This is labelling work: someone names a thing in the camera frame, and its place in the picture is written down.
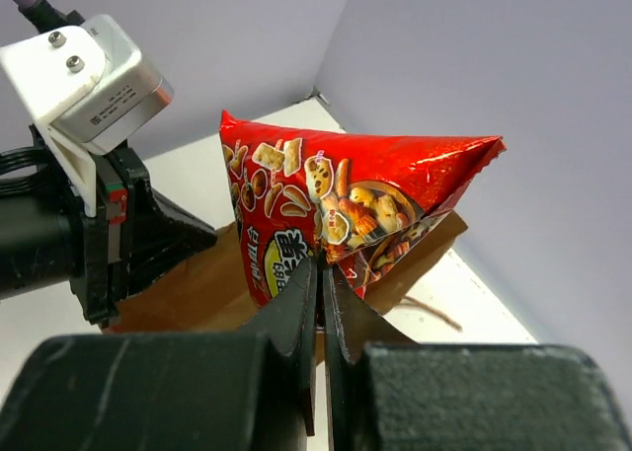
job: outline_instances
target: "red clip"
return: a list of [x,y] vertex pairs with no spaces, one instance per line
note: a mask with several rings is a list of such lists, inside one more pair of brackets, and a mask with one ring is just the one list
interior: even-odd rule
[[117,204],[120,208],[119,215],[110,219],[110,224],[120,224],[125,222],[127,219],[127,189],[121,188],[110,191],[109,201]]

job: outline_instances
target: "brown stick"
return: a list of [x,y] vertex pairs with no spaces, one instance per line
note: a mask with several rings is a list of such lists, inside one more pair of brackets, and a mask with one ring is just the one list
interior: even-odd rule
[[427,313],[429,313],[429,314],[439,318],[440,320],[444,321],[447,325],[449,325],[452,328],[455,328],[460,333],[463,332],[463,327],[459,323],[457,323],[456,321],[451,319],[449,316],[447,316],[445,313],[443,313],[442,311],[438,310],[437,308],[434,308],[431,305],[429,305],[428,303],[424,303],[423,301],[419,301],[417,298],[413,298],[412,296],[406,295],[404,297],[404,299],[409,301],[410,303],[412,303],[413,306],[421,308],[422,310],[426,311]]

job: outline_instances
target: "chip bag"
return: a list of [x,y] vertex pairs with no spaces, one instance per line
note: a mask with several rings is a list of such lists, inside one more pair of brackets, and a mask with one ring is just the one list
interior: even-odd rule
[[259,306],[324,251],[361,296],[454,207],[502,138],[333,133],[237,120],[219,134]]

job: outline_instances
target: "black cylinder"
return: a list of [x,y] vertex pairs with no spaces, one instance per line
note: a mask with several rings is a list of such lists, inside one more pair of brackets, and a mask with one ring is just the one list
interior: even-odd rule
[[76,265],[71,225],[54,199],[0,197],[0,300],[67,280]]

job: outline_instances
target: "brown cardboard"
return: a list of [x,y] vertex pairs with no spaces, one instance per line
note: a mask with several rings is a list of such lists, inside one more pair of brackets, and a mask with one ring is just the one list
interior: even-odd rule
[[[366,302],[380,314],[390,311],[466,229],[458,214],[451,213],[388,275],[369,285]],[[181,263],[141,295],[120,302],[121,323],[110,331],[229,331],[252,317],[257,307],[248,292],[235,225],[219,234],[215,247]]]

